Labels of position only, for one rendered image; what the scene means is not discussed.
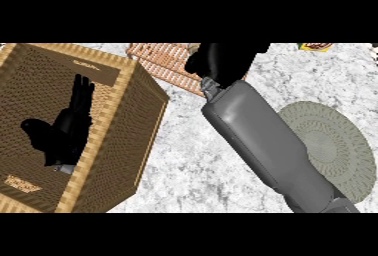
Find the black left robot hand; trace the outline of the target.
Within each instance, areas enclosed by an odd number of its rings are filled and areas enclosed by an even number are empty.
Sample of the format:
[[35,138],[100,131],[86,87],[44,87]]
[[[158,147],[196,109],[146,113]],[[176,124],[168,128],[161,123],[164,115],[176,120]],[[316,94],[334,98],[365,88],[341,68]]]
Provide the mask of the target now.
[[53,124],[28,118],[21,128],[31,146],[44,153],[44,165],[77,165],[89,139],[93,124],[90,109],[94,84],[86,76],[75,75],[69,105],[57,114]]

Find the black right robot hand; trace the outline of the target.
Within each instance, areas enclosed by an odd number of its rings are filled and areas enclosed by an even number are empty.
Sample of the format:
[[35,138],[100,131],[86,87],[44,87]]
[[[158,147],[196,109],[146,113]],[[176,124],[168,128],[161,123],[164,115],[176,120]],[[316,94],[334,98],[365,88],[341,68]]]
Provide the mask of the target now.
[[211,78],[226,89],[249,70],[257,54],[267,52],[267,42],[201,43],[190,55],[184,70],[201,78]]

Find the orange woven placemat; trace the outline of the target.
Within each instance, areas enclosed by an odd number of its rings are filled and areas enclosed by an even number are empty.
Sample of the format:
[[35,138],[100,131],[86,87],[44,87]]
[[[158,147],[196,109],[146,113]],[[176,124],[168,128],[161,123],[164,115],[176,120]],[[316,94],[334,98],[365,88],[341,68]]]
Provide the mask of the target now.
[[136,57],[149,74],[180,87],[190,93],[202,96],[202,80],[196,74],[184,70],[190,55],[196,52],[201,43],[131,43],[127,56]]

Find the brown wicker basket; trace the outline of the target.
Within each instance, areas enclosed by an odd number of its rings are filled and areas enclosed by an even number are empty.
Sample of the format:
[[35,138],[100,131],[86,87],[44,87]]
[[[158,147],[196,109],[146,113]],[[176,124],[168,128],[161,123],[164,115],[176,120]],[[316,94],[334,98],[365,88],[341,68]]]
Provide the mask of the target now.
[[[21,122],[53,122],[74,76],[96,84],[89,141],[66,174],[44,165]],[[137,190],[168,96],[137,61],[69,43],[0,49],[0,212],[105,212]]]

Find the yellow and brown box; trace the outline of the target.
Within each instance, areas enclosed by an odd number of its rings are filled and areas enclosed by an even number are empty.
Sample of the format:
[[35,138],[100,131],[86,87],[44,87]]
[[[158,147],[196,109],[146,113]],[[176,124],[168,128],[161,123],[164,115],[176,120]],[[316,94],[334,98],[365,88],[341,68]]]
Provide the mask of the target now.
[[331,43],[300,43],[298,49],[304,51],[326,52],[331,46]]

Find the round grey-green woven mat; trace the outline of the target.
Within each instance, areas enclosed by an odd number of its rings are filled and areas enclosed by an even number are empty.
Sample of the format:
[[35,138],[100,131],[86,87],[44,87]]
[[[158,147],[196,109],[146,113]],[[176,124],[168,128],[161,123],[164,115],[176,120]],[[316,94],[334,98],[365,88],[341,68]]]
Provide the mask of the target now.
[[306,144],[317,171],[350,201],[360,203],[373,190],[376,165],[359,128],[332,107],[310,101],[286,105],[279,116]]

